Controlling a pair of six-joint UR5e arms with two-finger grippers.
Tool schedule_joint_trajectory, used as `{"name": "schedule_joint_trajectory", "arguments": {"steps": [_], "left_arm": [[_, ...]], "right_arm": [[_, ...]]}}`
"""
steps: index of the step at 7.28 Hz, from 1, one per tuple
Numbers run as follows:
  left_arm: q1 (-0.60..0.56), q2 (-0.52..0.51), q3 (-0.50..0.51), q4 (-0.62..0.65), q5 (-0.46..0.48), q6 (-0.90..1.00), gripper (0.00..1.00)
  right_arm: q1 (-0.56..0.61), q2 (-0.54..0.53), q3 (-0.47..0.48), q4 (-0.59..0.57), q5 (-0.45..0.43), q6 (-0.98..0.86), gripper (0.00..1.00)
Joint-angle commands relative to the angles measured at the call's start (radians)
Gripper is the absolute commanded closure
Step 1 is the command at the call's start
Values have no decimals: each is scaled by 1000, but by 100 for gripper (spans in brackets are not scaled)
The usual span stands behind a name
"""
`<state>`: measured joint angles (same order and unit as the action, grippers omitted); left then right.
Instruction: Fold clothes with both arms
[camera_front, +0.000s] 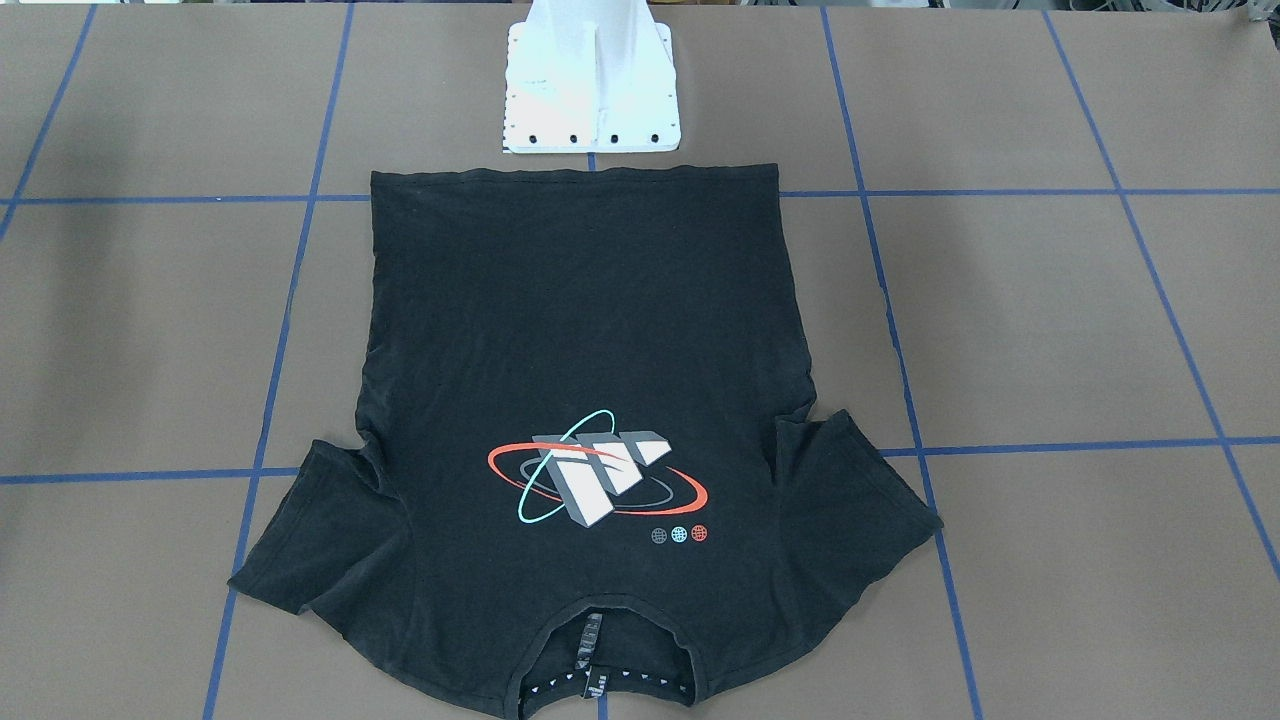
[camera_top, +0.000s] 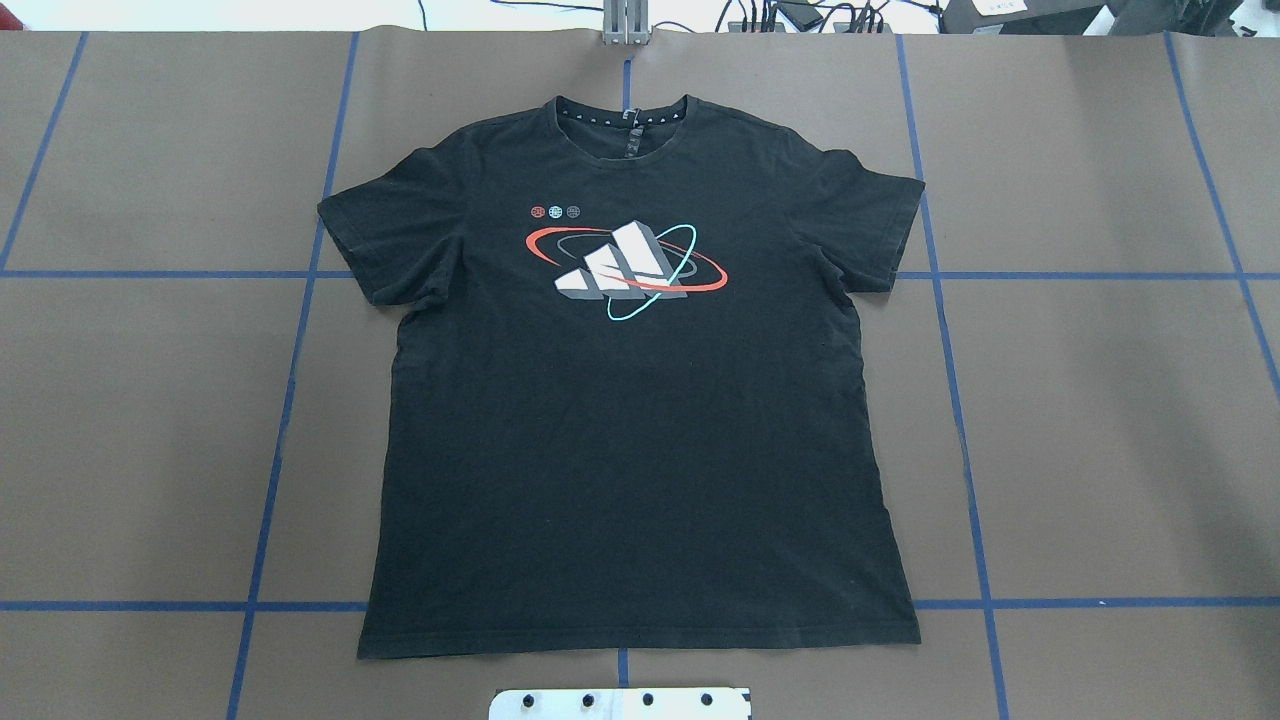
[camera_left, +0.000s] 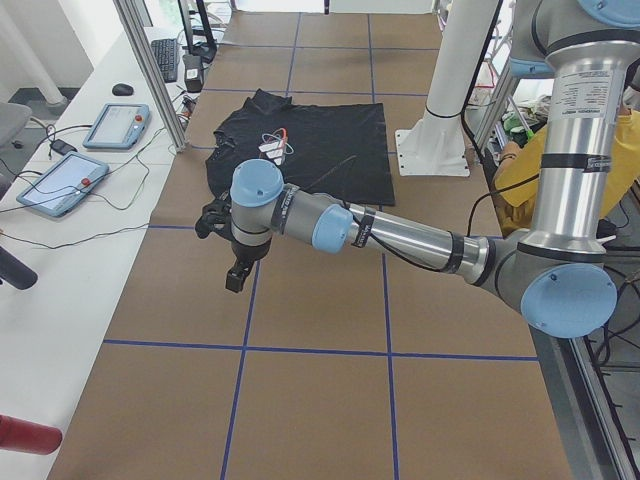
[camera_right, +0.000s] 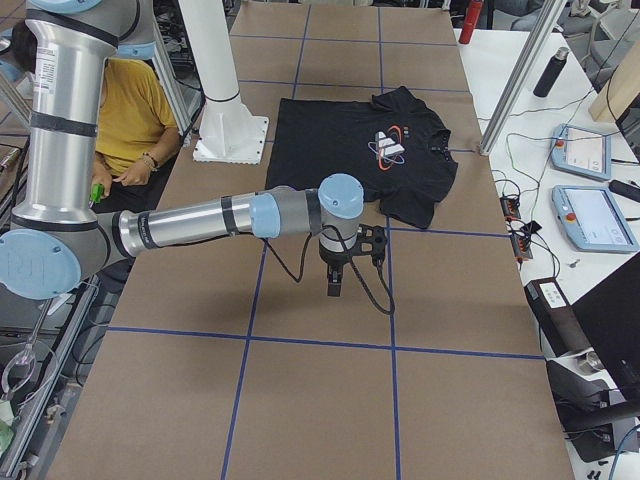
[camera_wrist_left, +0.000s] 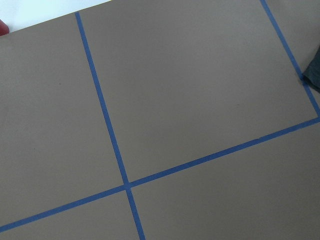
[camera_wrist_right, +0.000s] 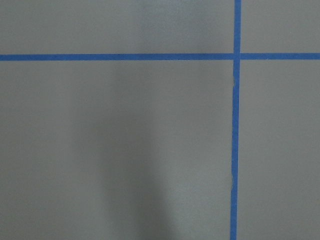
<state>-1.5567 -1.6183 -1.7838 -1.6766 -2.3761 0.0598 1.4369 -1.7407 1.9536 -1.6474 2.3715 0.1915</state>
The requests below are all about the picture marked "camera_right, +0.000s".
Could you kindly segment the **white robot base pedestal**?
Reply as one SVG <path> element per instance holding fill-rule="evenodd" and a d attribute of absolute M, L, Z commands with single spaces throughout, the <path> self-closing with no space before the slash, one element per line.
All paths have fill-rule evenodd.
<path fill-rule="evenodd" d="M 261 161 L 269 119 L 243 103 L 221 1 L 179 3 L 205 97 L 194 159 L 256 165 Z"/>

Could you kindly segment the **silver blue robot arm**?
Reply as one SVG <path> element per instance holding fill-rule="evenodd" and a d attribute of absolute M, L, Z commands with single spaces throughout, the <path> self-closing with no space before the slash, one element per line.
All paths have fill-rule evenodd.
<path fill-rule="evenodd" d="M 140 253 L 212 239 L 308 233 L 346 261 L 361 232 L 364 192 L 347 174 L 316 189 L 277 187 L 177 209 L 96 214 L 91 177 L 105 61 L 154 53 L 148 1 L 31 1 L 26 22 L 40 50 L 30 116 L 24 200 L 1 238 L 1 281 L 47 300 Z"/>

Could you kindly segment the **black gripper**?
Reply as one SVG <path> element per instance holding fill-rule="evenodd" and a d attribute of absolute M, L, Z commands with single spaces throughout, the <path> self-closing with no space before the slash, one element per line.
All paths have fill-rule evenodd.
<path fill-rule="evenodd" d="M 339 297 L 342 289 L 343 269 L 345 265 L 350 263 L 350 255 L 348 252 L 335 252 L 324 246 L 319 247 L 319 253 L 327 265 L 327 295 Z"/>

